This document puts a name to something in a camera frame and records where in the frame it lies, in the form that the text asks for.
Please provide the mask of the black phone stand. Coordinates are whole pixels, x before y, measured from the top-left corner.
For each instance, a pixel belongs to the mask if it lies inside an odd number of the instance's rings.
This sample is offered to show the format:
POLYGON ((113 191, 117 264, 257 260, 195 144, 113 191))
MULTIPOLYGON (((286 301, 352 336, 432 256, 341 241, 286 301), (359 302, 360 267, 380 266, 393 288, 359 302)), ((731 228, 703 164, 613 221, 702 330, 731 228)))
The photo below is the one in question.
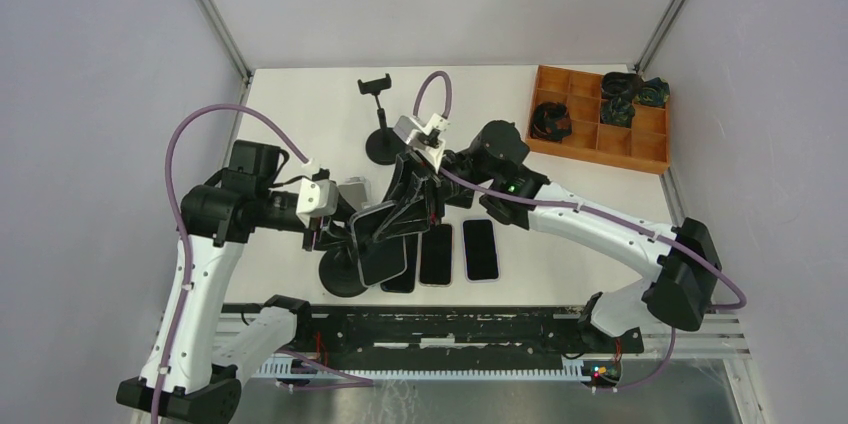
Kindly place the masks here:
POLYGON ((393 128, 388 125, 385 109, 380 102, 380 94, 392 87, 392 79, 389 73, 382 78, 371 81, 357 81, 361 95, 371 95, 376 104, 378 118, 378 129, 373 131, 367 138, 365 144, 366 155, 370 161, 377 165, 393 165, 396 156, 403 152, 406 145, 394 133, 393 128))
POLYGON ((322 254, 318 266, 319 280, 330 294, 353 298, 366 292, 359 270, 351 255, 350 233, 331 217, 322 217, 312 237, 313 252, 322 254))

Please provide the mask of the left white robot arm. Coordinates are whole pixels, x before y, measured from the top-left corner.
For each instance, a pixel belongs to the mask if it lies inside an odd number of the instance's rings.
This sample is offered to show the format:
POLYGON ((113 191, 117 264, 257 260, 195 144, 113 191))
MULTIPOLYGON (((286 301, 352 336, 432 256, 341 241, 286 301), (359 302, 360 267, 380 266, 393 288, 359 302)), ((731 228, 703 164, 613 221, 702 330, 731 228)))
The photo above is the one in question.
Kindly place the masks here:
POLYGON ((235 338, 213 345, 230 279, 256 229, 297 233, 307 251, 346 238, 331 223, 354 209, 327 170, 302 178, 296 193, 274 190, 287 159, 277 146, 238 140, 228 165, 184 196, 178 215, 187 236, 163 322, 139 376, 120 383, 117 403, 156 419, 228 423, 245 382, 272 354, 314 342, 310 304, 274 295, 235 338))

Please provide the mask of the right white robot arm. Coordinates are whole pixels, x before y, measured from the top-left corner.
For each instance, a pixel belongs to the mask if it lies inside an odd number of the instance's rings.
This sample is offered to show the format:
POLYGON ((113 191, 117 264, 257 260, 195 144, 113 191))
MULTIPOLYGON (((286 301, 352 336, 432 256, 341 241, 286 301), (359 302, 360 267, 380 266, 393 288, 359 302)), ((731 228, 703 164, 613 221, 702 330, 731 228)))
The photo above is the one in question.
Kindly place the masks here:
POLYGON ((448 150, 447 120, 403 116, 393 131, 405 146, 373 227, 358 229, 360 246, 423 233, 448 206, 470 208, 506 226, 558 236, 610 257, 639 280, 593 295, 577 326, 580 344, 602 352, 627 330, 661 322, 694 332, 711 308, 721 272, 706 225, 653 223, 583 199, 524 165, 528 146, 515 125, 487 123, 469 146, 448 150))

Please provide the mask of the silver folding phone stand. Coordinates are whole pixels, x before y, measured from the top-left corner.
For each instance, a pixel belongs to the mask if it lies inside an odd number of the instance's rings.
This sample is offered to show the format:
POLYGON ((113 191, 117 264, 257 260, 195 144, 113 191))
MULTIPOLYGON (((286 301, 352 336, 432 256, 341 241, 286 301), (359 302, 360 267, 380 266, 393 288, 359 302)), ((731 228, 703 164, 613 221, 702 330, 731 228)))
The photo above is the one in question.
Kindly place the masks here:
POLYGON ((371 186, 367 178, 351 177, 338 185, 340 196, 343 197, 355 211, 371 206, 371 186))

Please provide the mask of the black smartphone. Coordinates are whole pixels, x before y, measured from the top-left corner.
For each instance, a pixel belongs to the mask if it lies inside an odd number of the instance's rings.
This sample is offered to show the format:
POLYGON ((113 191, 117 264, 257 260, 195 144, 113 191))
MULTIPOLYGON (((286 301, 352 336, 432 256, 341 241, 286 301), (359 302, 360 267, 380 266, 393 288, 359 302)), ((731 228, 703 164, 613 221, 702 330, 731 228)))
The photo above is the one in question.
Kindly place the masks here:
POLYGON ((404 272, 380 284, 380 288, 388 293, 412 293, 415 289, 417 271, 419 265, 419 245, 420 237, 418 234, 404 236, 401 257, 405 264, 404 272))

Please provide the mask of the black folding stand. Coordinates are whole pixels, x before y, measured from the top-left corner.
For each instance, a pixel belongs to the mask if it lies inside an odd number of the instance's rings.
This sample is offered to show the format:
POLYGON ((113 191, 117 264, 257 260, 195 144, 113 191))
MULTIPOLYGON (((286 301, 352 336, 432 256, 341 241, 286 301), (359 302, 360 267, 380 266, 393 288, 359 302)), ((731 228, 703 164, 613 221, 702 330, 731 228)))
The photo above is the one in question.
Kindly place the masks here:
POLYGON ((474 204, 475 192, 469 189, 458 189, 447 193, 442 202, 445 206, 455 207, 460 209, 470 209, 474 204))

